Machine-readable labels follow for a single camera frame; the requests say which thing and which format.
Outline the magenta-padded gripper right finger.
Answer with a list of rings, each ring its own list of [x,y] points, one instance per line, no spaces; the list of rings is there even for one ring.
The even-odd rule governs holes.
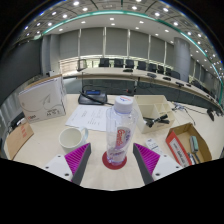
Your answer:
[[[145,185],[182,169],[182,166],[169,155],[159,155],[137,143],[133,144],[133,154]]]

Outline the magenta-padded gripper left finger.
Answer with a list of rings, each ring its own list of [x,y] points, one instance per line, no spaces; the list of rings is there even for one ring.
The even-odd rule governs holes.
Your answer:
[[[65,180],[79,185],[91,154],[91,144],[87,143],[66,155],[57,154],[43,169]]]

